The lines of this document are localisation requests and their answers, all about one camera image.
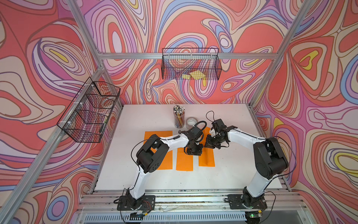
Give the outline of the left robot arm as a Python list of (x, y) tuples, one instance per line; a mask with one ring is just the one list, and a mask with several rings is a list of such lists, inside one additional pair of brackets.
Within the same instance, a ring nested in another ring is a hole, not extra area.
[(177, 135), (159, 137), (153, 134), (144, 140), (143, 146), (136, 153), (137, 178), (126, 194), (134, 200), (141, 198), (145, 194), (145, 183), (149, 174), (159, 168), (168, 152), (183, 148), (186, 155), (201, 156), (204, 148), (201, 141), (204, 139), (206, 127), (206, 121), (199, 121), (188, 131), (179, 131)]

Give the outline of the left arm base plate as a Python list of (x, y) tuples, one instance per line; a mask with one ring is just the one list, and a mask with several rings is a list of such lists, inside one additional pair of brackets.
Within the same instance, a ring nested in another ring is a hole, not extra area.
[(156, 197), (154, 195), (143, 195), (134, 199), (131, 195), (120, 196), (116, 199), (118, 211), (151, 211), (155, 208)]

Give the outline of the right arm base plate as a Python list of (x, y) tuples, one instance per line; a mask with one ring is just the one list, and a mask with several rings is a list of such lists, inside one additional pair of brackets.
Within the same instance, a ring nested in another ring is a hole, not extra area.
[(232, 210), (266, 210), (267, 203), (264, 198), (265, 194), (259, 197), (252, 197), (250, 194), (231, 194), (224, 201), (229, 203), (230, 209)]

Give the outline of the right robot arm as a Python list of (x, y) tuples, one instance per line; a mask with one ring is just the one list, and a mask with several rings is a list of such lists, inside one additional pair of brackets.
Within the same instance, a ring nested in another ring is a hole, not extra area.
[(263, 198), (272, 180), (289, 167), (287, 157), (275, 137), (258, 137), (238, 130), (236, 126), (228, 127), (221, 119), (217, 119), (212, 122), (205, 147), (221, 149), (223, 142), (240, 144), (254, 153), (256, 173), (250, 184), (243, 189), (240, 199), (244, 207), (252, 208)]

